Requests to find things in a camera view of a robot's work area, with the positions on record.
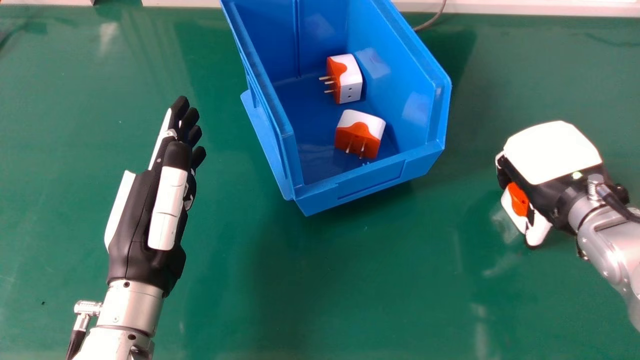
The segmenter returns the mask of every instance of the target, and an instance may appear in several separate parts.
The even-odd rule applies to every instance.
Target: robotic hand
[[[142,174],[125,171],[104,233],[109,286],[103,302],[79,301],[67,360],[151,359],[164,298],[180,279],[180,245],[196,196],[195,171],[206,153],[198,111],[179,97]],[[85,338],[90,318],[98,316]]]
[[[548,122],[509,138],[495,166],[502,207],[527,246],[541,246],[552,227],[576,235],[578,255],[622,295],[640,331],[640,210],[593,144],[571,124]]]

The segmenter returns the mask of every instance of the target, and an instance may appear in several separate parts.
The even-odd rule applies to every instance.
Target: gray cable
[[[432,18],[429,19],[429,21],[425,22],[424,24],[416,26],[415,28],[413,28],[413,30],[417,33],[418,31],[422,31],[430,27],[431,25],[433,25],[433,23],[436,22],[436,20],[438,20],[438,18],[444,12],[444,6],[446,4],[447,4],[447,0],[442,0],[442,5],[440,5],[440,9],[436,13],[436,15],[434,15]]]

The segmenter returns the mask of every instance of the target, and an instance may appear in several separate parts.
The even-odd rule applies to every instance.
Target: black cable
[[[433,23],[436,22],[436,20],[438,20],[438,18],[440,18],[440,16],[444,12],[444,7],[446,4],[447,0],[442,0],[442,5],[440,5],[440,9],[438,10],[438,12],[436,12],[436,15],[434,15],[429,19],[429,21],[425,22],[424,24],[416,26],[415,28],[413,28],[413,30],[417,33],[418,31],[422,31],[433,25]]]
[[[598,185],[596,187],[596,192],[598,196],[605,202],[605,204],[609,205],[623,218],[627,219],[628,221],[637,222],[638,224],[640,224],[640,217],[632,213],[631,210],[629,210],[626,205],[624,205],[622,201],[618,199],[618,197],[611,191],[611,189],[609,189],[607,185]]]

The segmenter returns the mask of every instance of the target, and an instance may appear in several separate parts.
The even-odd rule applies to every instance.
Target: black fingertip
[[[191,148],[182,142],[172,142],[164,153],[164,167],[179,168],[188,171],[191,163]]]
[[[198,122],[199,119],[200,113],[198,112],[198,109],[190,108],[189,111],[187,111],[187,114],[184,116],[184,118],[182,119],[182,123],[180,124],[180,130],[185,137],[188,135],[189,131],[193,128],[193,126]]]
[[[196,170],[200,164],[204,161],[204,158],[207,157],[207,152],[202,146],[198,146],[194,151],[193,155],[191,155],[191,168]]]
[[[198,141],[200,141],[201,137],[202,129],[200,129],[200,126],[195,125],[189,132],[189,135],[187,135],[187,144],[190,147],[194,147],[198,143]]]
[[[176,121],[182,120],[184,115],[189,110],[189,100],[187,100],[186,96],[180,96],[175,100],[173,105],[171,105],[171,111]]]

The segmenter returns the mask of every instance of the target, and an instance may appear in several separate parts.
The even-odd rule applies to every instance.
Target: bin bottom
[[[317,73],[273,84],[296,136],[305,184],[312,184],[396,155],[396,139],[392,136],[393,129],[389,121],[382,136],[378,157],[374,160],[360,159],[354,154],[346,154],[333,147],[335,128],[344,110],[378,115],[366,101],[366,93],[362,94],[364,100],[336,104],[332,94],[324,93],[327,87],[318,80],[319,76],[323,74]]]

